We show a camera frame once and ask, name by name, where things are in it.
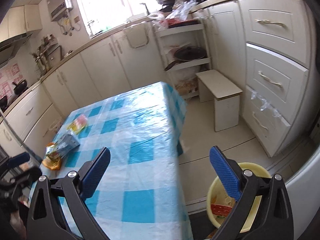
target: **countertop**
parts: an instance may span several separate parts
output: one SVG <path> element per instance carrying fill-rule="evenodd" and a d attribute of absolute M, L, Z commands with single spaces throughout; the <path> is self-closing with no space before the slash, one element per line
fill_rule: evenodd
<path fill-rule="evenodd" d="M 212 6 L 214 4 L 218 4 L 218 3 L 223 3 L 229 0 L 207 0 L 203 3 L 200 3 L 198 5 L 196 5 L 191 12 L 195 12 L 198 10 L 201 10 L 203 8 Z M 6 116 L 19 102 L 21 99 L 23 99 L 29 92 L 31 92 L 33 89 L 35 89 L 37 86 L 39 86 L 50 74 L 52 74 L 57 68 L 59 68 L 63 63 L 65 63 L 66 61 L 68 61 L 69 59 L 71 59 L 73 56 L 75 56 L 76 54 L 80 53 L 81 51 L 83 51 L 84 49 L 86 49 L 87 47 L 97 43 L 98 41 L 101 41 L 117 32 L 122 31 L 124 28 L 127 28 L 133 24 L 138 24 L 141 23 L 143 21 L 149 21 L 148 17 L 144 17 L 141 19 L 137 19 L 135 21 L 132 21 L 130 23 L 127 24 L 122 24 L 120 26 L 117 26 L 111 30 L 106 31 L 105 33 L 102 33 L 100 35 L 98 35 L 97 37 L 92 38 L 89 42 L 87 42 L 86 44 L 82 45 L 80 48 L 76 49 L 74 52 L 72 52 L 70 55 L 68 55 L 67 57 L 65 57 L 62 61 L 60 61 L 56 66 L 54 66 L 46 75 L 44 75 L 43 77 L 41 77 L 41 79 L 36 82 L 35 84 L 33 84 L 28 90 L 26 90 L 21 96 L 19 96 L 9 107 L 8 109 L 4 112 L 4 116 Z"/>

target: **white drawer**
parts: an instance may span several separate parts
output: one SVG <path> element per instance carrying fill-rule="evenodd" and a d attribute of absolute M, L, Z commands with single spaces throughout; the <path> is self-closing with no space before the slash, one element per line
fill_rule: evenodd
<path fill-rule="evenodd" d="M 46 145 L 52 142 L 55 136 L 54 132 L 49 131 L 49 127 L 59 118 L 61 118 L 60 114 L 51 105 L 24 140 L 24 143 L 41 158 L 44 157 Z"/>
<path fill-rule="evenodd" d="M 24 152 L 24 149 L 10 133 L 4 122 L 0 124 L 0 145 L 10 157 Z"/>
<path fill-rule="evenodd" d="M 239 0 L 239 3 L 247 42 L 296 59 L 308 68 L 310 30 L 303 0 Z"/>
<path fill-rule="evenodd" d="M 41 86 L 28 93 L 6 116 L 17 135 L 24 140 L 51 101 Z"/>
<path fill-rule="evenodd" d="M 273 51 L 247 43 L 247 85 L 292 123 L 299 109 L 308 70 Z"/>
<path fill-rule="evenodd" d="M 260 110 L 260 99 L 251 100 L 252 89 L 246 86 L 243 118 L 256 134 L 266 152 L 272 157 L 278 153 L 290 124 L 281 116 L 274 117 L 270 109 Z"/>

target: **frying pan handle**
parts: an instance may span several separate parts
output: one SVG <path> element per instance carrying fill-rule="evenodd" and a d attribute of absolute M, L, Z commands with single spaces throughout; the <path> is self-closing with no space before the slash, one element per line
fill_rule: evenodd
<path fill-rule="evenodd" d="M 183 61 L 181 61 L 181 60 L 175 60 L 175 61 L 171 62 L 164 70 L 165 70 L 165 71 L 168 71 L 168 70 L 171 69 L 174 65 L 176 65 L 176 64 L 178 64 L 178 63 L 181 63 L 181 62 L 183 62 Z"/>

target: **blue and white checkered tablecloth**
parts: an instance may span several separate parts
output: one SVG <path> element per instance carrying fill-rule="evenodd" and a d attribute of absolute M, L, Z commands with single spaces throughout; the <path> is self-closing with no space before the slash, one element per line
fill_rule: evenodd
<path fill-rule="evenodd" d="M 67 154 L 60 171 L 41 170 L 50 179 L 78 171 L 102 147 L 111 162 L 86 205 L 111 240 L 193 239 L 180 187 L 177 142 L 186 103 L 159 82 L 73 111 L 55 140 L 80 114 L 88 126 L 80 146 Z M 72 231 L 80 234 L 68 206 L 62 208 Z"/>

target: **window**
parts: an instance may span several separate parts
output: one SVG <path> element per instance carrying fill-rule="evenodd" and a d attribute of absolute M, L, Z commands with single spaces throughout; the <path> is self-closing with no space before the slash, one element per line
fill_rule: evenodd
<path fill-rule="evenodd" d="M 106 31 L 146 15 L 145 3 L 150 12 L 161 8 L 156 0 L 77 0 L 81 15 L 90 36 Z"/>

